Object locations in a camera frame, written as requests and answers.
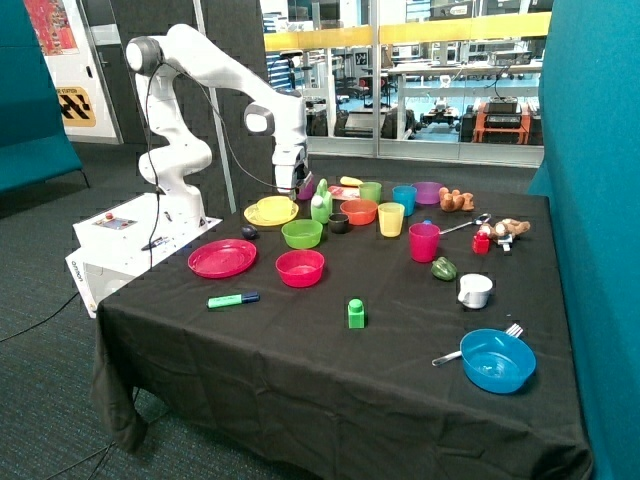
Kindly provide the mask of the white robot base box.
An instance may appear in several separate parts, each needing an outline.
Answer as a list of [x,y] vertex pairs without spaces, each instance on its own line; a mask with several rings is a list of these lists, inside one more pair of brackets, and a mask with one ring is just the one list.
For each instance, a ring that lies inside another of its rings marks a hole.
[[[220,222],[200,204],[144,193],[74,224],[79,248],[66,263],[88,315],[94,318],[102,300]],[[141,250],[159,237],[170,240]]]

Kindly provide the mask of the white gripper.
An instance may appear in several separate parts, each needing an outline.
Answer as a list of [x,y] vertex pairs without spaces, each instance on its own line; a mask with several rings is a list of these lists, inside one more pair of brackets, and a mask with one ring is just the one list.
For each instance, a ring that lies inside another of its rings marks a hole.
[[305,144],[276,144],[272,155],[275,185],[279,193],[295,193],[304,189],[313,179],[309,170],[308,152]]

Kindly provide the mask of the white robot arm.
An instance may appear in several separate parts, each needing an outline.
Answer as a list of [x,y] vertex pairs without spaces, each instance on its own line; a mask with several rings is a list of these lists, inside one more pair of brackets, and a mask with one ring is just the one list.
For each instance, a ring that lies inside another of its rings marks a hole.
[[139,170],[162,191],[171,220],[190,227],[204,224],[201,193],[184,178],[212,162],[209,145],[191,133],[180,112],[173,88],[179,74],[203,87],[236,90],[250,97],[245,126],[252,134],[274,138],[272,163],[278,191],[289,193],[306,181],[306,108],[299,92],[273,89],[185,24],[171,27],[164,36],[134,38],[125,54],[148,127],[168,142],[143,154]]

